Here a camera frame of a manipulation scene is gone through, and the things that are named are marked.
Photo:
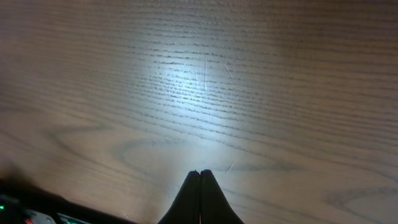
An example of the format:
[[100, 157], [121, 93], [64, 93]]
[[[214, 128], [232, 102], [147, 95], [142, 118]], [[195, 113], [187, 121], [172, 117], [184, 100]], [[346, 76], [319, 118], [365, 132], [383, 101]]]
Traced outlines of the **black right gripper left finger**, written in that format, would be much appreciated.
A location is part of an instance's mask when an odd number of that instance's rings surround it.
[[190, 171], [159, 224], [200, 223], [200, 174]]

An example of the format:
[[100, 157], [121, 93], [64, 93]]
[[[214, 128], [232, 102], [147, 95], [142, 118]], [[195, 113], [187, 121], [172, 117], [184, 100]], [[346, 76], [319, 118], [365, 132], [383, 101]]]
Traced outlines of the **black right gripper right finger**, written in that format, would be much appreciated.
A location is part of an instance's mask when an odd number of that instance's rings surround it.
[[228, 203], [211, 170], [200, 172], [200, 215], [202, 224], [243, 224]]

